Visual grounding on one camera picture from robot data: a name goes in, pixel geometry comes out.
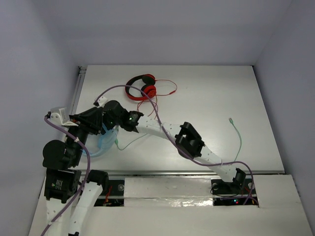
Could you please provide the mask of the light blue headphones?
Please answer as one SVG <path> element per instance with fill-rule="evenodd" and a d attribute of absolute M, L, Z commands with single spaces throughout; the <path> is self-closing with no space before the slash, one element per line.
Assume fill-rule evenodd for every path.
<path fill-rule="evenodd" d="M 98 158 L 103 156 L 115 143 L 118 134 L 118 128 L 114 126 L 113 129 L 107 129 L 105 125 L 102 126 L 105 134 L 89 135 L 85 143 L 89 151 L 90 158 Z"/>

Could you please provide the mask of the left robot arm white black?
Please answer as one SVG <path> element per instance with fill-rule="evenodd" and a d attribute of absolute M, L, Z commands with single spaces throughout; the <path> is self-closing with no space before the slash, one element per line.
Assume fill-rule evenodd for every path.
<path fill-rule="evenodd" d="M 46 169 L 44 197 L 47 225 L 43 236 L 81 236 L 96 200 L 109 190 L 104 171 L 91 170 L 87 137 L 102 130 L 102 107 L 78 115 L 64 108 L 48 112 L 44 121 L 65 134 L 65 140 L 52 140 L 43 148 Z"/>

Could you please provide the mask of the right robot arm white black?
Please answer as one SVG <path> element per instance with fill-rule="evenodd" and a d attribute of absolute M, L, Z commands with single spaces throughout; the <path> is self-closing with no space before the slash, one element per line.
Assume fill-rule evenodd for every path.
<path fill-rule="evenodd" d="M 226 191 L 228 195 L 236 195 L 245 188 L 245 172 L 230 164 L 223 164 L 222 159 L 206 146 L 189 122 L 184 122 L 182 125 L 160 123 L 140 112 L 127 111 L 116 100 L 105 99 L 94 104 L 103 109 L 102 121 L 107 129 L 119 126 L 127 132 L 149 134 L 169 140 L 176 146 L 182 157 L 211 169 L 222 180 L 215 190 Z"/>

